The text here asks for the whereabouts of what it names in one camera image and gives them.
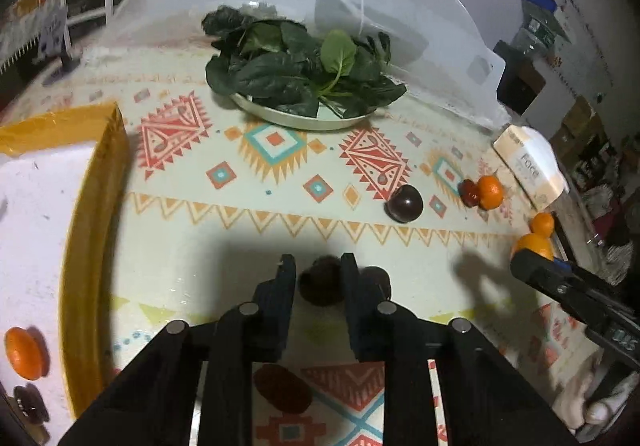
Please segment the orange mandarin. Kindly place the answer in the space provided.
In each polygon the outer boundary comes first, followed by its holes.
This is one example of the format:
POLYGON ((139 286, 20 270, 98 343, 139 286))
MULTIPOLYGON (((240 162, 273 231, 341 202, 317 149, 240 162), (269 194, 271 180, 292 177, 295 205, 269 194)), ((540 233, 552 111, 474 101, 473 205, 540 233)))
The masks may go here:
POLYGON ((497 209, 503 202, 504 189, 495 175, 483 175, 476 182, 480 207, 485 211, 497 209))
POLYGON ((519 238, 512 247, 511 255, 515 255, 515 253, 522 250, 533 251, 547 260, 554 260, 550 239, 536 233, 528 233, 519 238))
POLYGON ((4 335, 6 358, 22 378, 35 381, 44 374, 44 359, 36 339, 20 327, 10 328, 4 335))

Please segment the dark plum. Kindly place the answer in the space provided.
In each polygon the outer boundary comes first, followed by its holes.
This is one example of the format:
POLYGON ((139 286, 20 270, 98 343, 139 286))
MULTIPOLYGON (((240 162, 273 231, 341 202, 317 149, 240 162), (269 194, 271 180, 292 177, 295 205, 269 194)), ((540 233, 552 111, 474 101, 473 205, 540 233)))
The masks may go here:
POLYGON ((312 262, 298 277, 298 290, 315 307, 333 307, 344 300, 341 261, 334 255, 323 255, 312 262))
POLYGON ((420 192, 410 184, 399 186, 384 205, 390 218, 404 224, 420 218, 423 209, 424 202, 420 192))

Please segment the small mandarin on table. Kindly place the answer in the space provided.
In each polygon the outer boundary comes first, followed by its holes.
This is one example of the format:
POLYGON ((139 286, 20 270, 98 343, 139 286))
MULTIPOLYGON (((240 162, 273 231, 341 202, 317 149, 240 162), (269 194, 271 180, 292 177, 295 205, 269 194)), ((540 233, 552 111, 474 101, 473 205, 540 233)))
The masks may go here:
POLYGON ((538 212, 529 221, 529 229, 533 234, 550 238, 554 232, 554 218, 549 212, 538 212))

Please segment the orange mandarin in tray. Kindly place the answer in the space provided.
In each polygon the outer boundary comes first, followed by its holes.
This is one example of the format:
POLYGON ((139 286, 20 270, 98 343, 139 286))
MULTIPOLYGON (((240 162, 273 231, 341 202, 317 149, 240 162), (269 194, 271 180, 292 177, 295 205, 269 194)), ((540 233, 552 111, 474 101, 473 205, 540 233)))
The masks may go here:
POLYGON ((36 339, 20 327, 10 328, 4 335, 6 358, 22 378, 35 381, 44 374, 44 359, 36 339))

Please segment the tissue pack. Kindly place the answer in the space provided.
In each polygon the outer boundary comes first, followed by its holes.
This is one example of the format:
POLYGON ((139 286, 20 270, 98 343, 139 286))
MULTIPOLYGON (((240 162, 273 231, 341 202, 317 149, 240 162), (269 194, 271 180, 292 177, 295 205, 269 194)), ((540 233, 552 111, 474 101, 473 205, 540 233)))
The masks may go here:
POLYGON ((551 144, 535 129, 509 125, 492 147, 538 211, 570 191, 551 144))

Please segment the dark plum on table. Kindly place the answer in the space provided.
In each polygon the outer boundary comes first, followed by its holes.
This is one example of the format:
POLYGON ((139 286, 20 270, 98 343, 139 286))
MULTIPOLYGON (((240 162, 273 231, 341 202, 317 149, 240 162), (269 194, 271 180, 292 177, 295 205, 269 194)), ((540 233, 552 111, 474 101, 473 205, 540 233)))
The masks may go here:
POLYGON ((404 224, 420 218, 423 209, 424 202, 420 192, 410 184, 399 186, 384 205, 390 218, 404 224))

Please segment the patterned tablecloth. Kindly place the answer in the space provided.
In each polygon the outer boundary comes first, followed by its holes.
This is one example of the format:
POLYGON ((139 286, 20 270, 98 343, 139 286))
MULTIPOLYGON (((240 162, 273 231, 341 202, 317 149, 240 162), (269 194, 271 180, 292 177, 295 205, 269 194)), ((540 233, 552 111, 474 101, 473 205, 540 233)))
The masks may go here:
POLYGON ((349 128, 281 127, 209 88, 212 53, 94 47, 70 76, 38 78, 2 110, 1 129, 94 104, 122 114, 129 160, 103 255, 101 393, 169 322, 219 321, 292 255, 288 339, 280 359, 252 367, 247 445, 386 445, 385 367, 356 359, 345 296, 315 307, 298 290, 314 260, 351 253, 361 275, 416 317, 471 322, 550 406, 593 347, 575 318, 510 272, 534 209, 490 137, 408 96, 349 128), (483 175, 504 189, 491 211, 458 193, 483 175), (406 224, 384 210, 405 184, 424 202, 406 224), (310 386, 303 414, 283 414, 257 392, 265 364, 310 386))

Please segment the white tray with yellow rim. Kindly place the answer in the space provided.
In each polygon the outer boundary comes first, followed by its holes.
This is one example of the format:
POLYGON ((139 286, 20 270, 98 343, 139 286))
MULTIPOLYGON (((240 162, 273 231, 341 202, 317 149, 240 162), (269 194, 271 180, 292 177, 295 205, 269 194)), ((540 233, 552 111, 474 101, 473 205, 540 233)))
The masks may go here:
POLYGON ((1 414, 25 443, 58 444, 104 388, 103 255, 128 160, 114 103, 1 129, 1 414), (6 358, 12 327, 40 346, 38 380, 6 358))

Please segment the water dispenser bottle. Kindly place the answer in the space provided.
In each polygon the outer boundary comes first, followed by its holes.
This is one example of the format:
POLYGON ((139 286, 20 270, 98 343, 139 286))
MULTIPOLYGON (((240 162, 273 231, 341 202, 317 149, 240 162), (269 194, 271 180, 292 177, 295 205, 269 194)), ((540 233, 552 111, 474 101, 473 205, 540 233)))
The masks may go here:
POLYGON ((572 43, 572 35, 562 24, 554 0, 521 0, 523 21, 511 42, 514 49, 534 60, 546 56, 560 39, 572 43))

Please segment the plate of green spinach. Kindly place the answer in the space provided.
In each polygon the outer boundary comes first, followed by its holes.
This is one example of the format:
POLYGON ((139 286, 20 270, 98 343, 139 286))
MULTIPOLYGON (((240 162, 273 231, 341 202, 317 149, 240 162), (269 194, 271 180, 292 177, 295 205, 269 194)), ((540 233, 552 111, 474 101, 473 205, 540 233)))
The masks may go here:
POLYGON ((386 32, 358 39, 343 29, 322 37, 286 17, 260 18, 218 6, 201 21, 218 53, 205 66, 209 88, 274 112, 314 119, 324 105, 340 119, 390 106, 407 87, 387 75, 386 32))

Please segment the white mesh food cover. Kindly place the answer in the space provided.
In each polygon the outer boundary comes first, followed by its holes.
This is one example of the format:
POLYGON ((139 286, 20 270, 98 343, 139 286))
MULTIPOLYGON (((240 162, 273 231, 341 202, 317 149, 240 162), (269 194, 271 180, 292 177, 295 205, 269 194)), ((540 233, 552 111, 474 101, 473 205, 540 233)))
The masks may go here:
POLYGON ((153 47, 202 36, 201 20, 218 6, 276 12, 315 35, 386 32, 390 73, 414 98, 497 130, 511 117, 497 99, 503 59, 485 46, 460 0, 122 0, 107 22, 102 47, 153 47))

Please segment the phone stand with white card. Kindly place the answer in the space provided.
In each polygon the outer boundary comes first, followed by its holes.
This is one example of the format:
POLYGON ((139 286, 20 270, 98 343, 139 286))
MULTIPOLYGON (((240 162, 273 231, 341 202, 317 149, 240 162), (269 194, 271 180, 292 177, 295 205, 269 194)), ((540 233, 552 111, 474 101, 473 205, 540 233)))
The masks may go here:
POLYGON ((80 64, 80 59, 70 53, 65 40, 67 21, 66 6, 58 6, 44 18, 38 38, 38 52, 35 63, 44 62, 48 58, 59 58, 61 66, 53 73, 53 77, 61 78, 73 72, 80 64))

